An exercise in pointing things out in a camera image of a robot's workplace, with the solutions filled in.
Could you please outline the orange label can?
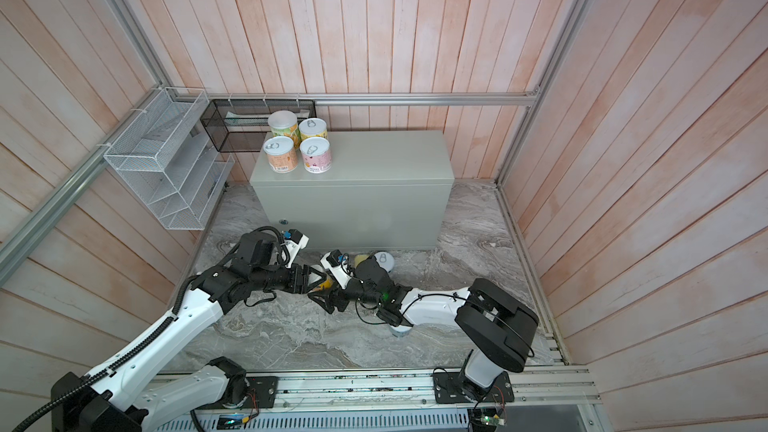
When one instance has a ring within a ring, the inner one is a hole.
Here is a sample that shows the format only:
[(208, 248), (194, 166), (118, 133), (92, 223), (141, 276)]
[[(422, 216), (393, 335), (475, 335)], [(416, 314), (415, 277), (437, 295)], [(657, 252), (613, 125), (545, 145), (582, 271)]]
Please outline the orange label can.
[(274, 136), (262, 146), (271, 169), (276, 173), (288, 173), (296, 169), (298, 159), (295, 144), (290, 137)]

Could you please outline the pink label can front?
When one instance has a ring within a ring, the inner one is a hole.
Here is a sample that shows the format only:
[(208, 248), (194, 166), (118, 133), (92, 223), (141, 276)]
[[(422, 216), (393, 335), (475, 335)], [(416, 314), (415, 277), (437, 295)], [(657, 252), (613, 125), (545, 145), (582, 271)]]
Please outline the pink label can front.
[(332, 165), (330, 142), (323, 137), (310, 137), (300, 144), (300, 151), (307, 172), (321, 174)]

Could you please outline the yellow label can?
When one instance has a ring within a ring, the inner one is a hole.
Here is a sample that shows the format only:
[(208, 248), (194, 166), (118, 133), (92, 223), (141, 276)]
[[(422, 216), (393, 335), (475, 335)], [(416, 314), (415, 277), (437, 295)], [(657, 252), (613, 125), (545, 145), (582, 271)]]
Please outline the yellow label can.
[(298, 116), (290, 110), (278, 110), (268, 117), (268, 126), (272, 134), (288, 137), (293, 142), (293, 147), (297, 149), (301, 142), (298, 128)]

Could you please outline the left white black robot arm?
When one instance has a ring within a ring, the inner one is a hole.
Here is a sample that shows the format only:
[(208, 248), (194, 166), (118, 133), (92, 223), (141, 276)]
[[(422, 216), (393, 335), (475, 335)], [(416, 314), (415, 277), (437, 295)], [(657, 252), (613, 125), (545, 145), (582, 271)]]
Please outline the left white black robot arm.
[(153, 431), (201, 406), (253, 406), (245, 369), (226, 357), (153, 391), (147, 386), (193, 338), (253, 293), (272, 301), (278, 292), (307, 294), (322, 284), (321, 268), (295, 262), (307, 243), (295, 229), (265, 226), (244, 234), (214, 266), (188, 277), (170, 309), (125, 348), (82, 376), (60, 378), (50, 402), (16, 430), (49, 416), (54, 431)]

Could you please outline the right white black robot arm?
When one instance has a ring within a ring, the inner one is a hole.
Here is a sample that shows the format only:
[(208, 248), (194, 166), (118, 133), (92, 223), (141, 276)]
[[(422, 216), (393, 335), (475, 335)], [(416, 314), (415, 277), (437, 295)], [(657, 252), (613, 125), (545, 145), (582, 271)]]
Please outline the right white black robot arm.
[(505, 373), (520, 373), (535, 356), (538, 315), (494, 282), (477, 278), (464, 288), (426, 291), (395, 282), (371, 256), (352, 270), (328, 259), (330, 277), (309, 297), (328, 313), (348, 305), (373, 308), (378, 325), (408, 333), (422, 325), (458, 327), (474, 344), (456, 374), (438, 375), (447, 390), (470, 401), (483, 401)]

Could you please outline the gold flat sardine tin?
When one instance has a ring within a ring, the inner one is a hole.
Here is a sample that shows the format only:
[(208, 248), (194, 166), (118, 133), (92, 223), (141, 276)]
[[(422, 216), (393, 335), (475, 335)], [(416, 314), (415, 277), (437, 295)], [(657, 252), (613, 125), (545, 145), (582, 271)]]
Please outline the gold flat sardine tin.
[(354, 258), (354, 268), (357, 268), (362, 262), (367, 260), (369, 258), (369, 255), (367, 254), (358, 254)]

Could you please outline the teal label can back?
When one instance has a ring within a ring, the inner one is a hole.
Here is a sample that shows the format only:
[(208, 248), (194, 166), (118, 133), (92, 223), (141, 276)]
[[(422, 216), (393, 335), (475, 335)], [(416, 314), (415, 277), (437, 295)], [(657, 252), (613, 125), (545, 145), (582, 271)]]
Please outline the teal label can back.
[(374, 254), (374, 258), (387, 273), (390, 273), (394, 269), (395, 259), (391, 253), (380, 251)]

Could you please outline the blue label can front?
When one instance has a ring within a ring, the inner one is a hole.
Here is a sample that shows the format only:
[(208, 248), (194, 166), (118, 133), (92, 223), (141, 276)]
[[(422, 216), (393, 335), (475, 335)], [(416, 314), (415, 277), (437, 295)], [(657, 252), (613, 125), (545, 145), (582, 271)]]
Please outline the blue label can front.
[(390, 331), (395, 337), (405, 337), (413, 330), (412, 326), (391, 326)]

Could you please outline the grey metal cabinet box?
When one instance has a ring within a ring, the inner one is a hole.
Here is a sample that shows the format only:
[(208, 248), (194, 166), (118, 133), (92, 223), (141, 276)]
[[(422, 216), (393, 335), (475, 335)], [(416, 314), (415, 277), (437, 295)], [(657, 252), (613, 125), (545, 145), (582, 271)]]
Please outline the grey metal cabinet box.
[(436, 130), (343, 131), (329, 135), (331, 166), (274, 172), (265, 155), (250, 184), (269, 222), (297, 229), (313, 251), (436, 247), (454, 174)]

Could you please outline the black mesh basket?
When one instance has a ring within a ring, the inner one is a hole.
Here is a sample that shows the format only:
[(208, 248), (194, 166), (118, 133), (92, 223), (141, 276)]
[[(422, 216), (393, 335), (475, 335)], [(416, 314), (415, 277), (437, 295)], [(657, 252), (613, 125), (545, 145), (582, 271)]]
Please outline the black mesh basket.
[(311, 100), (232, 98), (212, 100), (200, 122), (217, 151), (259, 152), (271, 133), (268, 119), (280, 110), (293, 112), (299, 123), (317, 117)]

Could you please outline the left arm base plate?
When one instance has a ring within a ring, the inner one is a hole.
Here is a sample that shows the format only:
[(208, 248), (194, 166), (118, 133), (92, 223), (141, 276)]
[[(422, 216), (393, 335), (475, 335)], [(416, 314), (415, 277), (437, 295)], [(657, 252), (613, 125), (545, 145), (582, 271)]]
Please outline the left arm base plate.
[(203, 405), (199, 410), (231, 409), (231, 410), (265, 410), (274, 407), (278, 392), (279, 378), (277, 376), (248, 376), (247, 384), (241, 392), (235, 395), (229, 392), (217, 402)]

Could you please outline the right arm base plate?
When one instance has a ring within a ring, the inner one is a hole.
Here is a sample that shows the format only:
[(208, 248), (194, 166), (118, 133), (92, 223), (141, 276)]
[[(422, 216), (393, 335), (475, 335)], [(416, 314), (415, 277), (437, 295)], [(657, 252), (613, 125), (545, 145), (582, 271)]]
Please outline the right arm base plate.
[(460, 372), (448, 372), (444, 369), (432, 373), (434, 398), (438, 404), (483, 403), (500, 404), (515, 401), (511, 379), (507, 372), (502, 372), (493, 384), (484, 389), (471, 382)]

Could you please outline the aluminium back frame rail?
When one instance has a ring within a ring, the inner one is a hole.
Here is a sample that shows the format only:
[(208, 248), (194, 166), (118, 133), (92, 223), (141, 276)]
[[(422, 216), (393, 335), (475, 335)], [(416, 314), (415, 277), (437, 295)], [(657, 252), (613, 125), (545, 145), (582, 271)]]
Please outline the aluminium back frame rail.
[(317, 106), (531, 106), (535, 92), (494, 93), (211, 93), (210, 100), (313, 101)]

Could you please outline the aluminium front rail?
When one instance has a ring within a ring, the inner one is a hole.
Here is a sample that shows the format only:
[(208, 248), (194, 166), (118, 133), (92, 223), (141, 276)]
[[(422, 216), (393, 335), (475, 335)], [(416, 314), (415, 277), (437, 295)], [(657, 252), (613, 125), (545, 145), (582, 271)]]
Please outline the aluminium front rail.
[(514, 407), (599, 404), (601, 397), (591, 374), (583, 367), (533, 366), (510, 374), (515, 401), (438, 404), (432, 373), (443, 369), (316, 370), (251, 372), (248, 376), (277, 376), (274, 407), (265, 410), (199, 410), (202, 414), (344, 412), (363, 410), (419, 410), (495, 407), (502, 414)]

